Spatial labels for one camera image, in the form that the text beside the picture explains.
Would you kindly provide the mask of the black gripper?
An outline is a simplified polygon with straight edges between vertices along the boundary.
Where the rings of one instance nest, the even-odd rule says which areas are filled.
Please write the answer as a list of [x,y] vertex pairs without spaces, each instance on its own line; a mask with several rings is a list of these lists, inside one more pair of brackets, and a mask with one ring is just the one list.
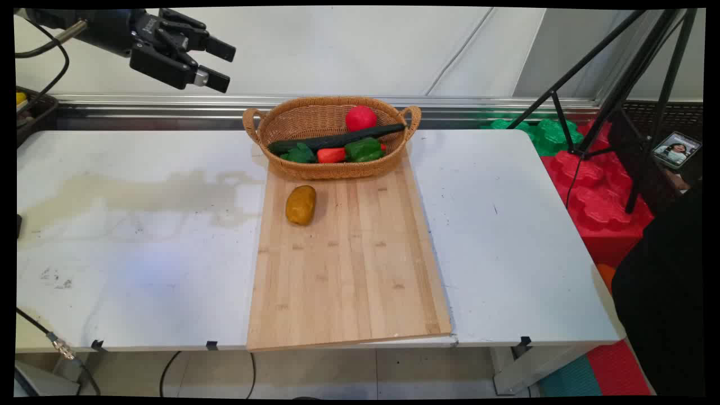
[[204,51],[227,62],[232,62],[236,55],[236,48],[209,34],[205,23],[172,8],[160,8],[159,16],[146,10],[121,10],[121,56],[129,56],[131,69],[175,89],[193,85],[227,92],[230,77],[193,62],[167,57],[169,50],[160,38],[169,39],[173,48],[183,53]]

